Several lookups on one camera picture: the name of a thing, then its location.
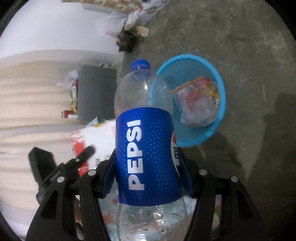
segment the debris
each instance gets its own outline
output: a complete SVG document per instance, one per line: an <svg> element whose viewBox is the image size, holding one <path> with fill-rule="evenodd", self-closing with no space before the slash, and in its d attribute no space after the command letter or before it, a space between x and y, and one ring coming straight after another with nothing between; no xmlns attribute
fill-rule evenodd
<svg viewBox="0 0 296 241"><path fill-rule="evenodd" d="M135 29L137 31L137 34L141 35L142 37L147 37L149 34L149 28L143 26L135 26Z"/></svg>
<svg viewBox="0 0 296 241"><path fill-rule="evenodd" d="M138 37L129 31L122 30L117 38L116 44L119 46L119 52L125 51L131 53L138 41Z"/></svg>
<svg viewBox="0 0 296 241"><path fill-rule="evenodd" d="M63 118L77 118L77 114L75 114L75 112L73 110L64 110L62 111L62 117Z"/></svg>
<svg viewBox="0 0 296 241"><path fill-rule="evenodd" d="M264 102L266 101L266 96L265 96L265 86L262 85L262 92L263 92L263 99L264 99Z"/></svg>
<svg viewBox="0 0 296 241"><path fill-rule="evenodd" d="M211 124L220 106L219 88L203 77L187 82L171 91L181 112L181 123L205 127Z"/></svg>

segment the blue plastic basket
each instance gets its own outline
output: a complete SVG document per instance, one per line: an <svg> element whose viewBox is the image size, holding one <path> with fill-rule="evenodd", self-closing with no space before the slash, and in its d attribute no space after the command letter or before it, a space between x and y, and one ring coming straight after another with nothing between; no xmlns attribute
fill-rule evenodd
<svg viewBox="0 0 296 241"><path fill-rule="evenodd" d="M202 128L192 128L180 122L181 113L173 101L174 113L173 120L179 147L189 147L198 145L211 137L226 112L226 96L223 81L217 70L205 59L192 54L178 55L166 61L157 71L157 74L162 76L167 82L170 90L178 86L197 79L200 76L209 78L219 87L220 92L220 108L216 120Z"/></svg>

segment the plastic bottle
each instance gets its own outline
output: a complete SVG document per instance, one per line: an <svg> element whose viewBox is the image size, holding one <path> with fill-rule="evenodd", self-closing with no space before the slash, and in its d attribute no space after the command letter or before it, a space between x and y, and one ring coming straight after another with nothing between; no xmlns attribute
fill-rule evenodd
<svg viewBox="0 0 296 241"><path fill-rule="evenodd" d="M147 61L135 61L114 106L119 240L183 240L187 211L167 84Z"/></svg>
<svg viewBox="0 0 296 241"><path fill-rule="evenodd" d="M117 212L117 190L116 181L114 181L111 191L104 199L99 199L101 211L107 231L112 241L118 241L116 212Z"/></svg>

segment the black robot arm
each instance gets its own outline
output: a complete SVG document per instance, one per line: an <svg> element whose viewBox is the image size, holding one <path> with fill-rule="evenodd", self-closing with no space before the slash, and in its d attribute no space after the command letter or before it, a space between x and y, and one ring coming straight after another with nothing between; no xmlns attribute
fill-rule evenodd
<svg viewBox="0 0 296 241"><path fill-rule="evenodd" d="M186 159L180 148L178 150L183 186L187 195L198 199L184 241L211 240L216 195L222 196L220 231L216 241L268 241L258 210L240 180L236 176L229 179L214 177L200 169L195 161ZM100 162L96 170L89 170L79 178L78 166L93 153L94 149L87 147L77 158L56 167L51 153L38 148L30 152L30 163L39 184L36 197L40 207L26 241L78 240L73 207L75 195L80 195L85 240L111 241L98 198L105 198L111 190L116 172L115 151L108 160ZM48 173L41 170L41 175L44 160Z"/></svg>

